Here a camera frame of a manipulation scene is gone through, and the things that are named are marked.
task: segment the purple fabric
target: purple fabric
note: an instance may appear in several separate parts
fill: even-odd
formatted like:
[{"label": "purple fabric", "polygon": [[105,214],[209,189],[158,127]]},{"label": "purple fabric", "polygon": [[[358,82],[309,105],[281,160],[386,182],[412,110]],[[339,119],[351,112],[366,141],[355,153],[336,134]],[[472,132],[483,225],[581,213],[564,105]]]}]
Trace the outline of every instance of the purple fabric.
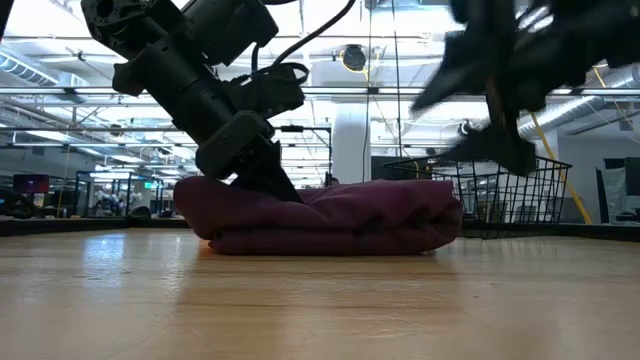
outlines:
[{"label": "purple fabric", "polygon": [[205,177],[174,200],[196,235],[227,255],[416,255],[452,242],[462,206],[451,182],[382,181],[301,190],[304,204]]}]

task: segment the column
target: column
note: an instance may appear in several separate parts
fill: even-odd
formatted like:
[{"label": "column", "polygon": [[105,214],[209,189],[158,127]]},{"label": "column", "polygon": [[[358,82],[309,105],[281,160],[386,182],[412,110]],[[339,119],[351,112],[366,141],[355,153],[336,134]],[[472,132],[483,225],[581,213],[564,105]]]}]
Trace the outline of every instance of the column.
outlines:
[{"label": "column", "polygon": [[371,180],[367,104],[339,104],[333,122],[333,176],[341,184]]}]

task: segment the wooden surface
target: wooden surface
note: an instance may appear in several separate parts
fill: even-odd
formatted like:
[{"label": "wooden surface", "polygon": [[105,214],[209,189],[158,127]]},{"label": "wooden surface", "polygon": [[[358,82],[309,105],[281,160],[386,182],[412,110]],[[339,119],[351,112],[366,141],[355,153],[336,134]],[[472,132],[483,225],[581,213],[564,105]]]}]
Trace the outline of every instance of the wooden surface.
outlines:
[{"label": "wooden surface", "polygon": [[216,256],[185,230],[0,239],[0,359],[639,359],[640,245]]}]

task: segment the wire basket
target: wire basket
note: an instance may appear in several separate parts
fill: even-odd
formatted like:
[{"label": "wire basket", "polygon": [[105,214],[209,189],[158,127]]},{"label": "wire basket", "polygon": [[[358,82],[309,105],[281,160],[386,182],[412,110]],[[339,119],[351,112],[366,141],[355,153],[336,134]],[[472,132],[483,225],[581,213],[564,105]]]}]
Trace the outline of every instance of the wire basket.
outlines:
[{"label": "wire basket", "polygon": [[534,226],[518,225],[557,225],[571,168],[538,157],[536,170],[521,177],[492,162],[447,161],[437,155],[383,166],[395,180],[452,181],[454,196],[464,209],[462,235],[483,239],[537,235],[530,230]]}]

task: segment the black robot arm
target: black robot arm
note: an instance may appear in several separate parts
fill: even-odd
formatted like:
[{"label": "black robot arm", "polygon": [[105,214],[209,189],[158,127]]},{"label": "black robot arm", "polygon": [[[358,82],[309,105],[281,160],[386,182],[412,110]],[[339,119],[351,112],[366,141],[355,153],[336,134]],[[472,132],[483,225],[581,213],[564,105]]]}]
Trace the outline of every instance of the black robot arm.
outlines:
[{"label": "black robot arm", "polygon": [[4,35],[4,29],[9,21],[9,14],[11,14],[11,7],[13,6],[13,0],[4,0],[0,3],[0,41]]},{"label": "black robot arm", "polygon": [[[495,160],[518,175],[533,170],[533,145],[520,139],[521,110],[538,111],[546,95],[583,84],[602,60],[620,67],[640,60],[640,1],[534,0],[516,18],[514,0],[450,0],[463,32],[446,39],[440,69],[416,99],[423,111],[454,93],[484,94],[491,124],[448,153],[454,160]],[[547,11],[553,21],[532,31],[528,15]]]},{"label": "black robot arm", "polygon": [[196,165],[206,176],[235,173],[232,186],[300,202],[267,119],[303,105],[309,70],[286,56],[228,82],[212,69],[253,43],[265,46],[278,27],[264,4],[288,2],[192,0],[180,10],[170,0],[82,0],[82,9],[92,37],[129,60],[116,65],[114,89],[132,96],[146,89],[198,144]]}]

